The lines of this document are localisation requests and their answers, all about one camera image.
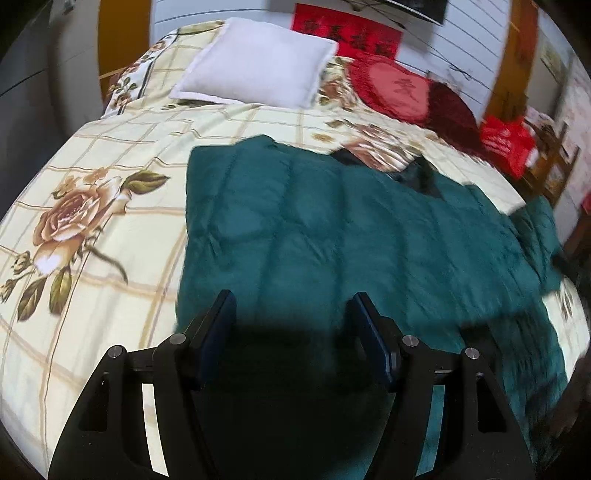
white pillow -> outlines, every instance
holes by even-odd
[[[337,46],[270,23],[230,18],[195,56],[170,98],[310,108]]]

screw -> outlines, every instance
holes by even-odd
[[[418,338],[414,335],[405,335],[402,337],[402,342],[406,346],[417,346]]]
[[[184,333],[175,333],[174,335],[171,335],[170,336],[170,338],[168,339],[168,341],[170,343],[172,343],[173,345],[180,345],[186,339],[187,339],[187,337],[185,337]]]
[[[475,348],[472,348],[471,346],[469,346],[468,348],[466,348],[466,356],[468,358],[472,358],[472,360],[476,360],[477,358],[480,357],[480,352],[478,350],[476,350]]]
[[[117,358],[122,353],[123,347],[121,345],[113,345],[107,350],[107,355],[109,355],[111,358]]]

teal comforter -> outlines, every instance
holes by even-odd
[[[343,319],[357,291],[432,348],[493,345],[532,458],[543,453],[533,427],[567,382],[541,301],[560,283],[552,211],[540,198],[509,217],[432,175],[441,199],[268,137],[193,150],[178,330],[234,292],[236,328],[198,405],[225,478],[363,478],[392,396]],[[420,472],[442,402],[436,388]]]

red bag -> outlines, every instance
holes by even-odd
[[[535,147],[535,140],[522,122],[523,117],[506,124],[488,116],[480,127],[480,140],[488,160],[515,179],[525,173],[527,157]]]

red banner with chinese text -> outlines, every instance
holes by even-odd
[[[357,15],[314,5],[295,5],[291,29],[339,42],[337,55],[356,58],[360,51],[393,60],[402,32]]]

